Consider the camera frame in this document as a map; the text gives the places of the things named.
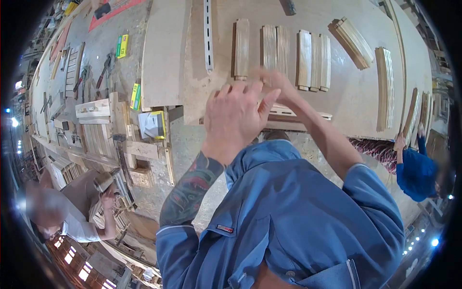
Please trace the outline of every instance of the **blue shirt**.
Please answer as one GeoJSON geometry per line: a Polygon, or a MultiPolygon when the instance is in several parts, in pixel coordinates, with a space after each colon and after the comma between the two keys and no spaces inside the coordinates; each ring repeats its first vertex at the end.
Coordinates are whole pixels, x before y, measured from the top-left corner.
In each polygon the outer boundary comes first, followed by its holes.
{"type": "Polygon", "coordinates": [[[313,288],[380,288],[404,247],[401,215],[377,175],[357,164],[340,189],[288,141],[247,147],[226,170],[229,190],[207,229],[164,226],[164,288],[243,288],[265,259],[282,280],[313,288]]]}
{"type": "Polygon", "coordinates": [[[425,148],[425,138],[417,138],[419,152],[403,150],[403,163],[396,165],[396,181],[403,192],[416,202],[436,194],[435,180],[438,166],[429,157],[425,148]]]}

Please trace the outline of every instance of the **label patch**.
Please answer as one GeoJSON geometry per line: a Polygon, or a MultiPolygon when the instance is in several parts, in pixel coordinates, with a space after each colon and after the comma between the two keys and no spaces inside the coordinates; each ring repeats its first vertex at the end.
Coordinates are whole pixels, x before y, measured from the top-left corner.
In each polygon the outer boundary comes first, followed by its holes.
{"type": "Polygon", "coordinates": [[[225,227],[225,226],[222,226],[222,225],[218,225],[217,229],[223,230],[223,231],[228,232],[228,233],[232,233],[232,231],[233,231],[233,228],[228,228],[228,227],[225,227]]]}

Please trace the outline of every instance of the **white metal strip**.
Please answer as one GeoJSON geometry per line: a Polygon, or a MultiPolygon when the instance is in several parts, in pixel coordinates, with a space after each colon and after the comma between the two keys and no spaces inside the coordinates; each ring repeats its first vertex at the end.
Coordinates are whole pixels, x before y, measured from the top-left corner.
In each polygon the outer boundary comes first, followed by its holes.
{"type": "Polygon", "coordinates": [[[212,41],[212,0],[204,0],[204,50],[205,68],[208,73],[213,70],[213,41],[212,41]]]}

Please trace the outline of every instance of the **red patterned cloth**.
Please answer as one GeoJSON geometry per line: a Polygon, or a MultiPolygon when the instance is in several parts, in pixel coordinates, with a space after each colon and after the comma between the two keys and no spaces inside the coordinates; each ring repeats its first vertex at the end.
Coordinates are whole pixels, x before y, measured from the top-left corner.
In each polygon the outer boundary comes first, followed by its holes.
{"type": "Polygon", "coordinates": [[[381,163],[389,173],[396,175],[396,151],[392,141],[376,141],[350,138],[350,143],[357,151],[367,154],[381,163]]]}

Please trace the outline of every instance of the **tattoo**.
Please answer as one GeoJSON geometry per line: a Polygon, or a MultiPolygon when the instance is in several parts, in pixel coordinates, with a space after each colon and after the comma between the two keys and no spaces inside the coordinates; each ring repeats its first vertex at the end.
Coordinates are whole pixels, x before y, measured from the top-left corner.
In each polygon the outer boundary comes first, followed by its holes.
{"type": "Polygon", "coordinates": [[[199,152],[188,171],[167,196],[160,211],[160,226],[191,224],[205,193],[225,167],[199,152]]]}

